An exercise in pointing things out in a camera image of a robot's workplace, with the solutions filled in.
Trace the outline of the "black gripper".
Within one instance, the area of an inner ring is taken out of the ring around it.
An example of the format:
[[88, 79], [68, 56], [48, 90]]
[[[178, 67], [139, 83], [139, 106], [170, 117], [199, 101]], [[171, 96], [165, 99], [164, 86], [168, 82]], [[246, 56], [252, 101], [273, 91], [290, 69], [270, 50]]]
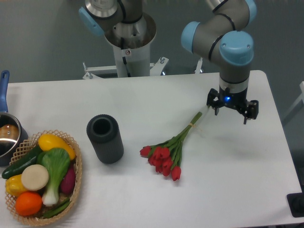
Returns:
[[228, 90], [222, 88], [217, 91], [212, 88], [208, 93], [206, 105], [214, 110], [215, 115], [218, 115], [219, 109], [224, 106], [244, 112], [243, 124], [247, 124], [248, 120], [255, 120], [259, 112], [257, 100], [247, 101], [247, 88], [239, 93], [229, 93]]

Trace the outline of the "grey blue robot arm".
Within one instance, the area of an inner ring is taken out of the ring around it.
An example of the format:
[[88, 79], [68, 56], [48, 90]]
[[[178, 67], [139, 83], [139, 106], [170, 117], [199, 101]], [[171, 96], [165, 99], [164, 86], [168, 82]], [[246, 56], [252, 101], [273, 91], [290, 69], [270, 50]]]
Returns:
[[258, 116], [257, 100], [247, 100], [247, 88], [254, 58], [253, 38], [243, 29], [257, 15], [253, 0], [210, 0], [213, 18], [206, 23], [190, 22], [181, 35], [181, 45], [220, 68], [219, 90], [210, 89], [207, 106], [215, 114], [227, 107], [244, 120]]

